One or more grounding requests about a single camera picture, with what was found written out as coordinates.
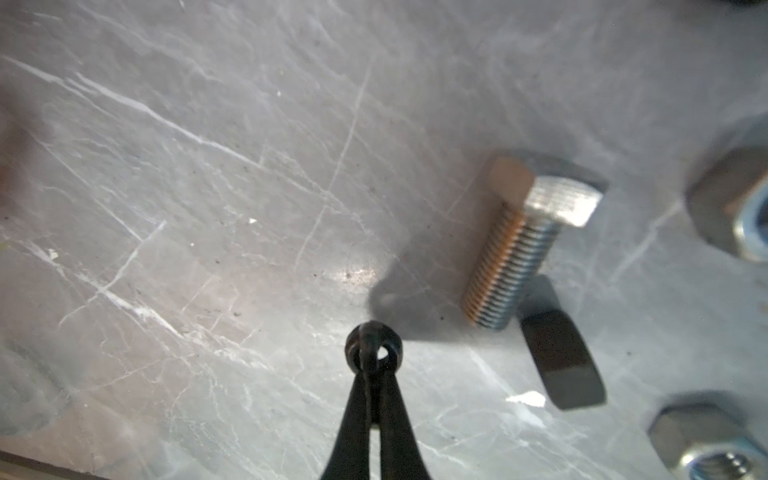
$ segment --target bolt head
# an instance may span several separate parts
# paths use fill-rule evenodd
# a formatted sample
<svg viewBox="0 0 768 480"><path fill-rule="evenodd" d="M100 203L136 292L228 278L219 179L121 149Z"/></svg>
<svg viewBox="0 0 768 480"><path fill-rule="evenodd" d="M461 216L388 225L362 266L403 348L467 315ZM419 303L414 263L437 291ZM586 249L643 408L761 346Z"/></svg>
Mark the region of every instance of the bolt head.
<svg viewBox="0 0 768 480"><path fill-rule="evenodd" d="M663 411L648 432L661 461L680 480L692 475L701 460L713 455L741 455L750 463L743 480L759 480L768 457L749 432L716 406L697 405Z"/></svg>
<svg viewBox="0 0 768 480"><path fill-rule="evenodd" d="M690 191L688 211L710 244L743 260L768 262L768 149L729 153Z"/></svg>
<svg viewBox="0 0 768 480"><path fill-rule="evenodd" d="M573 227L587 224L607 190L591 170L529 153L497 157L488 182L510 207Z"/></svg>

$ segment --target nut thread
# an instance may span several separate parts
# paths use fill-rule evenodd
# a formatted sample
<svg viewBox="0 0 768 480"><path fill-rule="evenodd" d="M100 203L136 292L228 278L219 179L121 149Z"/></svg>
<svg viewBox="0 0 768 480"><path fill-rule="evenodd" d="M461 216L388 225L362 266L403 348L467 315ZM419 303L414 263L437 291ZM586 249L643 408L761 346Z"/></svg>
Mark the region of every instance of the nut thread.
<svg viewBox="0 0 768 480"><path fill-rule="evenodd" d="M506 327L559 232L559 223L505 204L464 292L462 309L469 321L493 330Z"/></svg>
<svg viewBox="0 0 768 480"><path fill-rule="evenodd" d="M722 453L696 462L691 480L739 480L752 470L744 455Z"/></svg>

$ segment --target plier jaw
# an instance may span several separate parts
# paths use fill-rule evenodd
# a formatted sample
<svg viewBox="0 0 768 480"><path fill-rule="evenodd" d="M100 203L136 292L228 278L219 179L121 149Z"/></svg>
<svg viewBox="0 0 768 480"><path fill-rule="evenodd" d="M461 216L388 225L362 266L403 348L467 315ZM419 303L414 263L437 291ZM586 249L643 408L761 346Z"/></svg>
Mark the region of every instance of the plier jaw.
<svg viewBox="0 0 768 480"><path fill-rule="evenodd" d="M380 359L382 347L387 355ZM347 337L344 353L355 380L320 480L368 480L370 430L376 426L382 480L430 480L395 378L402 362L400 337L381 322L363 323Z"/></svg>

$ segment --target marble-like surface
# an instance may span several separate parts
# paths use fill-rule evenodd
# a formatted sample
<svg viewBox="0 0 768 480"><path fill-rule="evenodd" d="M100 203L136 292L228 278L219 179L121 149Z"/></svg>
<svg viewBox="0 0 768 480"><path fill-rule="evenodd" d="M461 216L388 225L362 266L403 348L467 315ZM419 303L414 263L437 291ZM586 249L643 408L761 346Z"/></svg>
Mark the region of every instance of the marble-like surface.
<svg viewBox="0 0 768 480"><path fill-rule="evenodd" d="M658 410L768 443L768 271L682 191L762 141L768 9L714 0L1 3L0 449L114 480L317 478L372 316L435 479L658 479ZM503 148L611 182L547 274L608 404L457 303Z"/></svg>

